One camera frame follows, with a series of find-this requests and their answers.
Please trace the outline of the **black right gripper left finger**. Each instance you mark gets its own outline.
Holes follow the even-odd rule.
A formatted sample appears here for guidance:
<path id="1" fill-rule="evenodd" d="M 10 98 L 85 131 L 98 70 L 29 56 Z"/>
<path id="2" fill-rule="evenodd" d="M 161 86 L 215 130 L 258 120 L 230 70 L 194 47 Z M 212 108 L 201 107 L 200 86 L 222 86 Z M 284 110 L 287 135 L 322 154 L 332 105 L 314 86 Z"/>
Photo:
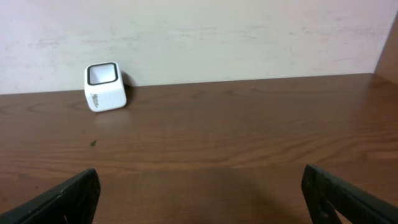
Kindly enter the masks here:
<path id="1" fill-rule="evenodd" d="M 22 205 L 1 214 L 1 223 L 93 223 L 101 186 L 87 169 Z"/>

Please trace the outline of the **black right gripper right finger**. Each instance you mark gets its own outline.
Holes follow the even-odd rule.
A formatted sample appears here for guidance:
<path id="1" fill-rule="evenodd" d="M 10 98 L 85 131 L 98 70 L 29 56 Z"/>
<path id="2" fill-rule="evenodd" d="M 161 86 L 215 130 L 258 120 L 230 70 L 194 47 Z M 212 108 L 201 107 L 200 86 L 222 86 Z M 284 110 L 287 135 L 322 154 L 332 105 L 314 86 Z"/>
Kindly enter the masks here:
<path id="1" fill-rule="evenodd" d="M 313 223 L 397 224 L 397 207 L 357 188 L 323 169 L 306 165 L 301 189 Z"/>

